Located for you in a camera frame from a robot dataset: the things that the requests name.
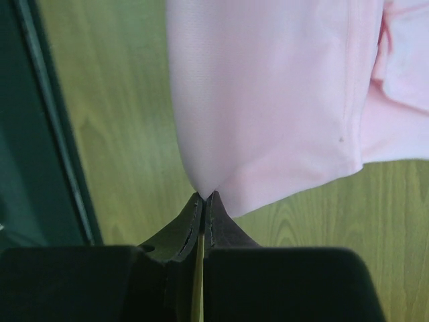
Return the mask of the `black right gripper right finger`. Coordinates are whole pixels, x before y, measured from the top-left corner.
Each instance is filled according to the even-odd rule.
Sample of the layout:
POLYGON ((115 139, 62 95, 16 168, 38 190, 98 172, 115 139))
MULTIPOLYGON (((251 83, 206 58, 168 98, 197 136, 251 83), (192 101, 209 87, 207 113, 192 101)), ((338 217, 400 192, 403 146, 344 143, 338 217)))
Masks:
POLYGON ((370 273, 352 250, 263 247, 213 193, 204 214, 206 321, 384 321, 370 273))

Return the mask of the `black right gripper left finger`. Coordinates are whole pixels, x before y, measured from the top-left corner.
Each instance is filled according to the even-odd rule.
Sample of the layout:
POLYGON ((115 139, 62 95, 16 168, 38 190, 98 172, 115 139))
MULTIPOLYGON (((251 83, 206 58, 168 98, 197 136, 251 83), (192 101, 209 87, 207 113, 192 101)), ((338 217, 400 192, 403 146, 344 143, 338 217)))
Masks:
POLYGON ((138 246, 11 248, 2 321, 191 321, 202 199, 138 246))

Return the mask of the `light pink t-shirt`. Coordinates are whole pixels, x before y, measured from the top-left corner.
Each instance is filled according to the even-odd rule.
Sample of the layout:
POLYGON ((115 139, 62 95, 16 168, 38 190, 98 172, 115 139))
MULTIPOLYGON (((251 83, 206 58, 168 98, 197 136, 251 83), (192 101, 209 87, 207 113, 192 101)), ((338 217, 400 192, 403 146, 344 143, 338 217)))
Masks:
POLYGON ((427 1, 168 1, 186 173, 238 217, 428 158, 427 1))

